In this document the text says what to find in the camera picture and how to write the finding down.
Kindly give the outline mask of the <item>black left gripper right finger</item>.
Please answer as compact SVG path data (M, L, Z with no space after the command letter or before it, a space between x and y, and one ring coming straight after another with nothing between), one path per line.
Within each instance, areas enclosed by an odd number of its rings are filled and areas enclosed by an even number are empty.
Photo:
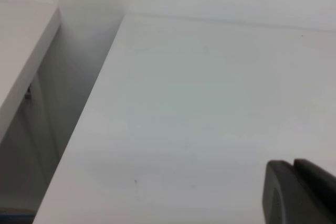
M307 159L295 159L293 166L313 202L335 223L335 176Z

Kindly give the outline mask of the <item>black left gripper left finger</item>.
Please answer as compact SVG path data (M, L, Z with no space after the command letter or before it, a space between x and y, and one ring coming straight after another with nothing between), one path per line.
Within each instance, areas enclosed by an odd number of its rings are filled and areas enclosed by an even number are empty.
M285 161L267 163L262 205L265 223L328 223L328 213Z

